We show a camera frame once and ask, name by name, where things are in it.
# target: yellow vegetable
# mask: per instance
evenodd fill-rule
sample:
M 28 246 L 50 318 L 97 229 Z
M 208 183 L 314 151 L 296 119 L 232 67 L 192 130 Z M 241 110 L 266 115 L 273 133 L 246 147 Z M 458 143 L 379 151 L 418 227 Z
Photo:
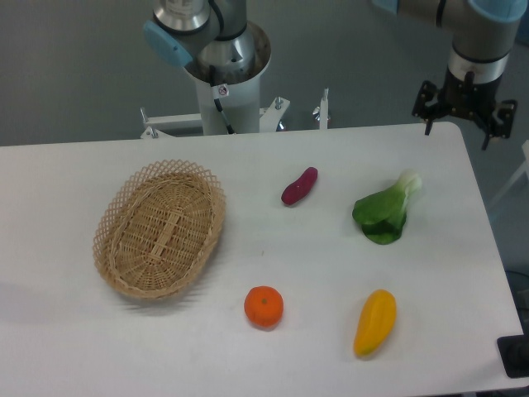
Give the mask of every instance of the yellow vegetable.
M 397 317 L 395 298 L 385 289 L 377 289 L 362 308 L 356 330 L 355 354 L 365 357 L 374 352 L 388 337 Z

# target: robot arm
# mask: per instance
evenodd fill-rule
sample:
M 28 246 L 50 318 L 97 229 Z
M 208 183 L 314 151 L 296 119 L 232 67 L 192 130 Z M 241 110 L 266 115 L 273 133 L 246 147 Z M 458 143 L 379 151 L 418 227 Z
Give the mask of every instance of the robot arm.
M 489 138 L 509 138 L 516 101 L 495 96 L 514 44 L 527 0 L 373 0 L 396 14 L 430 22 L 454 33 L 445 83 L 425 81 L 412 114 L 427 122 L 447 115 L 473 120 Z
M 245 0 L 155 0 L 145 38 L 176 67 L 196 60 L 200 79 L 238 83 L 255 62 Z

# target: wicker basket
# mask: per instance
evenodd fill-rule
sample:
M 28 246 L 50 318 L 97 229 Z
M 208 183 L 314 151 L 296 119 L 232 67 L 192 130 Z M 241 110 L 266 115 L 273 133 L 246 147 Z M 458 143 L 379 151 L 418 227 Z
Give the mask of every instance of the wicker basket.
M 117 193 L 99 223 L 93 256 L 117 291 L 143 299 L 177 294 L 217 244 L 225 214 L 217 178 L 181 160 L 151 164 Z

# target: green leafy vegetable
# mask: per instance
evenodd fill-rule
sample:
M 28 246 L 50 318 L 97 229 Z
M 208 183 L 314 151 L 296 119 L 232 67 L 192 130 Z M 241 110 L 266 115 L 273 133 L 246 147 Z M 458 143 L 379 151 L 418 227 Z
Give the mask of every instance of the green leafy vegetable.
M 372 242 L 382 245 L 395 242 L 403 234 L 409 197 L 421 187 L 418 173 L 404 170 L 393 186 L 358 200 L 353 219 Z

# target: cable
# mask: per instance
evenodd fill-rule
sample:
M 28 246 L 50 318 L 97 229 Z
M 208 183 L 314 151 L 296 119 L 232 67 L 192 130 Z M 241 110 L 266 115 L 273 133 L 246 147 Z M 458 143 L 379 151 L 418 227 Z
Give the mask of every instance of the cable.
M 212 87 L 215 87 L 215 66 L 209 65 L 209 85 Z M 215 103 L 215 108 L 217 108 L 217 111 L 221 114 L 222 119 L 224 120 L 224 124 L 226 124 L 226 129 L 228 130 L 229 135 L 235 134 L 235 131 L 233 130 L 233 127 L 230 124 L 230 120 L 228 119 L 228 116 L 224 112 L 224 109 L 221 105 L 221 100 L 219 98 L 213 99 L 213 102 Z
M 523 275 L 524 277 L 527 277 L 529 279 L 529 275 L 526 275 L 525 273 L 522 273 L 521 271 L 505 270 L 505 273 L 511 273 L 513 275 Z

